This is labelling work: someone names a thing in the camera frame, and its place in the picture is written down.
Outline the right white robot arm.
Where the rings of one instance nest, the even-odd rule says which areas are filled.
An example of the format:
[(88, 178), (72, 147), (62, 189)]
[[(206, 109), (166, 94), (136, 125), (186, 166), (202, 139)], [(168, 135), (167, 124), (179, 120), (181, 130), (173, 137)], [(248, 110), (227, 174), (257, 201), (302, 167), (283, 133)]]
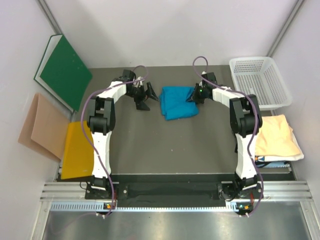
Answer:
[(187, 102), (203, 104), (205, 99), (219, 102), (229, 108), (230, 127), (237, 141), (237, 166), (233, 192), (239, 198), (245, 198), (257, 187), (257, 167), (255, 147), (259, 128), (262, 126), (257, 97), (246, 95), (229, 87), (214, 87), (197, 83)]

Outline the blue t shirt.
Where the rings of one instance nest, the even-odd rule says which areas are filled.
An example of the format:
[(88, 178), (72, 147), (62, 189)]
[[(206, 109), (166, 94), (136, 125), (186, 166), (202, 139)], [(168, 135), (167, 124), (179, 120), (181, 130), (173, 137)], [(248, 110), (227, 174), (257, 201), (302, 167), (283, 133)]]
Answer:
[(194, 91), (190, 86), (164, 86), (160, 99), (161, 114), (166, 121), (194, 117), (199, 114), (195, 102), (187, 99)]

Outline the cream t shirt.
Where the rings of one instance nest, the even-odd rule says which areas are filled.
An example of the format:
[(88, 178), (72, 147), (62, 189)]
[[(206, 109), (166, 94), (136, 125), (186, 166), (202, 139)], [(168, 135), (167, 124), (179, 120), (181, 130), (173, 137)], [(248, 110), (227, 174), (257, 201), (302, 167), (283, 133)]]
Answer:
[(255, 143), (256, 161), (263, 159), (265, 162), (293, 162), (304, 157), (285, 115), (262, 117), (262, 127)]

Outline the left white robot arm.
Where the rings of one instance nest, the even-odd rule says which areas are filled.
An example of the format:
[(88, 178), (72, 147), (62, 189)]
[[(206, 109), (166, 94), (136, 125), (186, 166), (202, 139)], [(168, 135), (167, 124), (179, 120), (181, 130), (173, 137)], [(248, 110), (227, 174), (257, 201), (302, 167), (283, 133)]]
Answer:
[(111, 84), (98, 90), (87, 101), (86, 124), (92, 139), (93, 170), (90, 187), (95, 189), (102, 198), (109, 198), (114, 191), (111, 180), (110, 140), (116, 125), (115, 104), (122, 96), (133, 98), (135, 107), (140, 111), (149, 111), (147, 99), (159, 101), (152, 84), (148, 81), (144, 85), (143, 77), (136, 77), (132, 71), (124, 73), (114, 79)]

